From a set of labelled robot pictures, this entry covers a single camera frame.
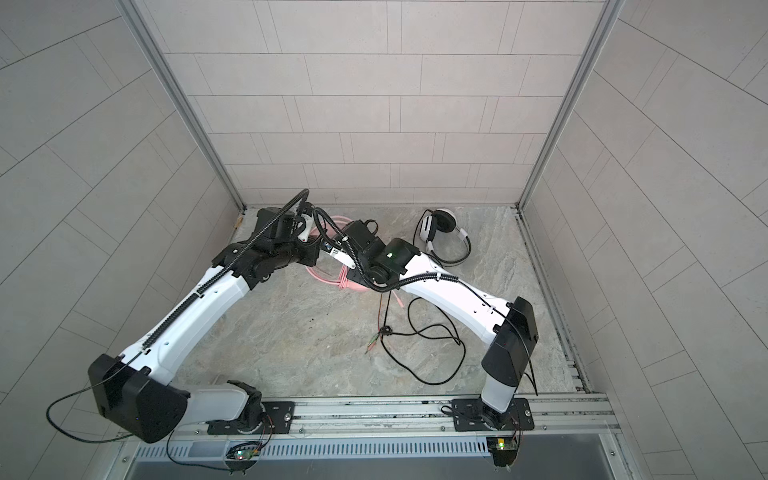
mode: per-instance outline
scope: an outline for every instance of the headphones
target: headphones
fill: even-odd
[[[419,229],[419,237],[427,244],[427,254],[439,261],[442,265],[455,266],[459,265],[464,260],[467,260],[470,252],[472,252],[472,242],[469,240],[467,230],[460,228],[456,224],[456,215],[447,208],[438,208],[435,210],[427,210],[429,215],[424,217],[421,222],[421,228]],[[457,260],[443,260],[438,257],[435,252],[435,247],[432,245],[432,241],[435,239],[435,234],[439,231],[444,233],[456,232],[458,237],[467,246],[467,253]]]

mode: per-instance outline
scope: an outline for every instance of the work surface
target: work surface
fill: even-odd
[[[372,218],[379,223],[379,237],[411,241],[423,207],[334,207],[327,211],[352,219]],[[472,255],[462,265],[448,268],[481,290],[513,301],[521,296],[531,302],[539,341],[533,366],[540,392],[573,391],[560,340],[547,311],[528,252],[509,207],[456,207],[459,226],[472,240]],[[248,238],[257,209],[247,215],[235,240]],[[440,233],[435,248],[444,258],[460,257],[458,236]],[[417,238],[416,245],[423,247]],[[321,254],[318,267],[335,277],[341,264]],[[399,291],[407,307],[412,295]],[[424,394],[477,394],[485,382],[480,362],[486,347],[463,324],[454,320],[467,346],[467,356],[456,376],[445,385],[427,386],[396,365],[376,345],[366,346],[376,333],[381,294],[353,292],[313,279],[304,266],[288,266],[260,283],[217,322],[180,368],[174,384],[206,384],[240,380],[266,397],[286,396],[391,396]],[[386,307],[384,295],[382,317]],[[446,322],[424,300],[414,303],[411,318],[416,328]],[[406,310],[392,296],[387,324],[396,332],[412,332]],[[442,381],[462,358],[462,348],[451,340],[388,336],[390,352],[423,379]],[[520,391],[532,392],[524,380]]]

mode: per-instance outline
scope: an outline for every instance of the robotic arm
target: robotic arm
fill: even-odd
[[[510,303],[464,283],[403,239],[385,245],[360,220],[339,229],[324,210],[306,201],[308,193],[303,190],[283,208],[260,209],[251,238],[222,250],[172,312],[118,358],[101,355],[91,364],[88,375],[101,415],[149,443],[187,423],[232,422],[238,432],[253,431],[263,421],[260,393],[253,387],[230,382],[181,390],[169,383],[236,301],[290,263],[314,266],[323,250],[349,266],[349,280],[379,292],[402,288],[420,296],[487,344],[481,417],[495,429],[506,425],[538,341],[531,304],[520,297]],[[297,204],[294,213],[290,209]],[[323,222],[335,235],[321,227],[318,237],[310,237]]]

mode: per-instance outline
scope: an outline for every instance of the metal corner post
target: metal corner post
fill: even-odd
[[[160,79],[161,84],[168,93],[171,101],[176,106],[176,110],[181,115],[182,120],[187,125],[197,145],[200,147],[200,151],[203,152],[203,156],[208,160],[210,166],[216,172],[216,175],[224,182],[227,187],[232,200],[234,200],[237,208],[242,212],[245,208],[245,203],[240,193],[235,188],[232,180],[230,179],[227,171],[224,170],[224,166],[216,153],[214,146],[211,144],[208,135],[202,127],[202,124],[197,119],[192,106],[187,100],[187,96],[182,92],[181,86],[178,80],[174,77],[173,72],[170,69],[170,65],[165,60],[163,53],[152,38],[152,34],[149,32],[144,19],[134,4],[134,0],[115,0],[118,6],[118,10],[128,28],[131,30],[136,42],[139,44],[144,56],[147,57],[150,65],[152,66],[155,74]]]
[[[597,61],[598,56],[600,55],[600,50],[603,48],[603,45],[608,38],[608,34],[611,33],[614,23],[616,23],[616,19],[619,16],[619,11],[623,4],[624,0],[606,0],[603,5],[600,18],[594,26],[592,35],[587,42],[587,47],[584,49],[584,54],[581,56],[581,60],[576,68],[576,73],[574,73],[571,83],[568,85],[568,90],[565,92],[563,103],[560,105],[560,109],[554,118],[552,127],[547,133],[547,138],[544,141],[544,146],[541,147],[541,152],[533,166],[531,176],[525,184],[525,189],[523,190],[522,197],[518,203],[518,210],[521,214],[524,213],[525,207],[531,199],[536,183],[541,177],[541,173],[544,171],[544,167],[551,156],[555,145],[558,143],[563,128],[565,128],[565,122],[568,120],[568,116],[573,111],[576,101],[587,83],[587,79],[589,78],[590,72],[592,72],[594,63]]]

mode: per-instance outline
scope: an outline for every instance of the side wall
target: side wall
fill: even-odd
[[[96,445],[45,408],[167,313],[237,215],[111,0],[0,2],[0,478],[79,480]],[[53,417],[114,437],[94,412],[86,392]]]
[[[137,0],[247,204],[511,204],[601,2]]]
[[[525,208],[645,478],[768,472],[766,31],[765,2],[628,1]]]

